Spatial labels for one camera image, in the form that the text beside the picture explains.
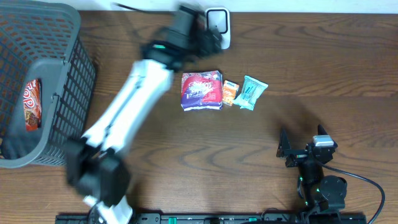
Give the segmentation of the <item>red purple floral packet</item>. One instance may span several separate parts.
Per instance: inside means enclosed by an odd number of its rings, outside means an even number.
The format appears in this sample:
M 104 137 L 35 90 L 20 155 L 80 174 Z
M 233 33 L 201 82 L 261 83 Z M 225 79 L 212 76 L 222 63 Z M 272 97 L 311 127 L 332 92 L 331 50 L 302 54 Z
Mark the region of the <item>red purple floral packet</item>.
M 181 106 L 184 111 L 221 110 L 223 77 L 218 70 L 182 74 Z

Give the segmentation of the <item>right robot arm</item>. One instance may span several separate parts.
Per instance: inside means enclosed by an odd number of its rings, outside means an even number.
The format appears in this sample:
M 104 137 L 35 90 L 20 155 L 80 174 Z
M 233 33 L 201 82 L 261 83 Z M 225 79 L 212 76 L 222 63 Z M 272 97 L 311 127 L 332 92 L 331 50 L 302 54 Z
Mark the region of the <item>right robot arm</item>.
M 337 212 L 345 208 L 347 182 L 342 177 L 325 175 L 323 166 L 333 159 L 337 143 L 318 125 L 318 134 L 304 149 L 293 149 L 285 130 L 280 132 L 277 157 L 286 167 L 296 167 L 307 206 L 316 212 Z

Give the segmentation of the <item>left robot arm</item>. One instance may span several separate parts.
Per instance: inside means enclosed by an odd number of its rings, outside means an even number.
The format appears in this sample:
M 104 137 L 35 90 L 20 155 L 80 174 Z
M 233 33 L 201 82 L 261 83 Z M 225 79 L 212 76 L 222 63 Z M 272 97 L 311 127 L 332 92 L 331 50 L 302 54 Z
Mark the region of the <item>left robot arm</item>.
M 167 31 L 167 40 L 142 46 L 142 59 L 133 63 L 100 119 L 80 139 L 70 138 L 63 146 L 67 182 L 91 207 L 89 223 L 129 223 L 133 209 L 126 192 L 131 175 L 123 158 L 134 136 L 184 62 L 221 52 L 223 38 L 217 29 Z

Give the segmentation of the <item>small orange tissue pack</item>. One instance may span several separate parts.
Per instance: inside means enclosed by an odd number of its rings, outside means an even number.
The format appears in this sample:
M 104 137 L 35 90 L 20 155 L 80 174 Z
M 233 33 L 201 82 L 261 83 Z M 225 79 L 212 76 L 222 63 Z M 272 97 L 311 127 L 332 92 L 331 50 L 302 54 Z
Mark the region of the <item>small orange tissue pack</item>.
M 232 106 L 238 90 L 239 85 L 237 83 L 225 80 L 223 83 L 223 104 Z

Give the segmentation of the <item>orange Top chocolate bar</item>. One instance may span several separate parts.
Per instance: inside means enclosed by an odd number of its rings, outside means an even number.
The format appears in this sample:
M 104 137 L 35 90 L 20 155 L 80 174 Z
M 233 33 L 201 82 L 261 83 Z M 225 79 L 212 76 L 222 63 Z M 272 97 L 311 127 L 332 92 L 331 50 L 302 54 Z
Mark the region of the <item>orange Top chocolate bar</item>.
M 23 94 L 24 119 L 27 131 L 35 131 L 41 126 L 42 102 L 39 79 L 28 81 Z

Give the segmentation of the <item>teal snack packet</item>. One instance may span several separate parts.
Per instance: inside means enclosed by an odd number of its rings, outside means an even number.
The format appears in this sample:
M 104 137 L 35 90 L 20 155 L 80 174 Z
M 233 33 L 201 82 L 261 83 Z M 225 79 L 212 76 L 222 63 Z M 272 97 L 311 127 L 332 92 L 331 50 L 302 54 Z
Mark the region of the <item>teal snack packet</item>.
M 244 83 L 240 94 L 233 101 L 241 109 L 254 110 L 257 99 L 268 88 L 268 84 L 261 82 L 249 75 L 244 76 Z

